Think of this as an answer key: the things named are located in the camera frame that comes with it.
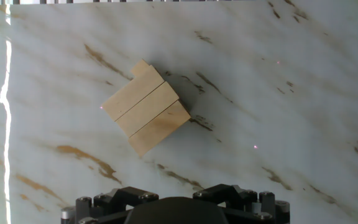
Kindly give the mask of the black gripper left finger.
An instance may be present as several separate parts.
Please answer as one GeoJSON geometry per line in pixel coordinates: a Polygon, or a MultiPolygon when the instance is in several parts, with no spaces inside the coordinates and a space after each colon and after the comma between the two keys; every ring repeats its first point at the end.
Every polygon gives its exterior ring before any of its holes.
{"type": "Polygon", "coordinates": [[[60,223],[124,223],[129,214],[127,206],[136,207],[158,199],[157,194],[134,187],[112,189],[94,197],[82,196],[73,206],[61,209],[60,223]]]}

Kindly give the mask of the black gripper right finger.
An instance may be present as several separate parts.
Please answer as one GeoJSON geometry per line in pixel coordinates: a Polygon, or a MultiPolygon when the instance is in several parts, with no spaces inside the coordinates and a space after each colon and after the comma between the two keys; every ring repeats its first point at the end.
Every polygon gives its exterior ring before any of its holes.
{"type": "Polygon", "coordinates": [[[215,204],[228,223],[290,224],[290,203],[269,191],[218,184],[195,192],[193,199],[215,204]]]}

